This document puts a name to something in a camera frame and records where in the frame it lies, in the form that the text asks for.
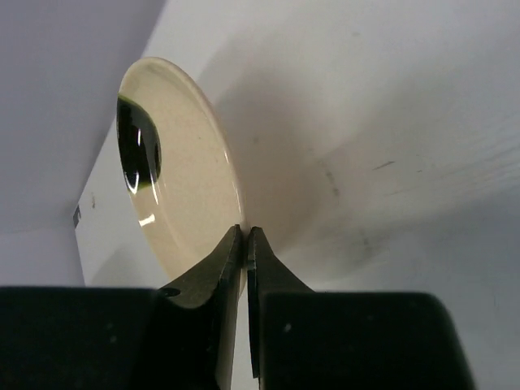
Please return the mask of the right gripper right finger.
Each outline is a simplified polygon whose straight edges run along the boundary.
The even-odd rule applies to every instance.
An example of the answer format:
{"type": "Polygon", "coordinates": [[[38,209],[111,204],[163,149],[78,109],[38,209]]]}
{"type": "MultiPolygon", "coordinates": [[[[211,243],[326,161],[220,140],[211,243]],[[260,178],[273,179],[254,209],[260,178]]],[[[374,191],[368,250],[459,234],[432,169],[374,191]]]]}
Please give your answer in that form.
{"type": "Polygon", "coordinates": [[[472,389],[453,321],[424,292],[316,292],[254,227],[249,345],[262,389],[472,389]]]}

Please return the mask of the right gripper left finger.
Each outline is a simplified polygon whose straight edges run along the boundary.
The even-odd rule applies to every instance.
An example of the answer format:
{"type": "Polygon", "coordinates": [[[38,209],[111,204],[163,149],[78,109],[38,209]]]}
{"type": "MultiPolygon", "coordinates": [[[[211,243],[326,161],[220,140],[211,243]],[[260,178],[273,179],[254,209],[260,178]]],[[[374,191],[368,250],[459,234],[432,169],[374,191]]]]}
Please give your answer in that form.
{"type": "Polygon", "coordinates": [[[243,243],[158,289],[3,288],[2,388],[230,388],[243,243]]]}

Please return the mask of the small cream black plate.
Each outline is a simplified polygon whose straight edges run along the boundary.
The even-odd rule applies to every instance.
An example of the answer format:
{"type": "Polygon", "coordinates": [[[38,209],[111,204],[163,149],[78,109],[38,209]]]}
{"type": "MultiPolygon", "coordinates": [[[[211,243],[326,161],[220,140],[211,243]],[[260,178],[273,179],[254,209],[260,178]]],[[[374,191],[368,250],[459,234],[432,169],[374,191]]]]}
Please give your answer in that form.
{"type": "Polygon", "coordinates": [[[195,81],[164,58],[137,60],[119,87],[116,137],[124,182],[154,257],[174,279],[246,228],[225,132],[195,81]]]}

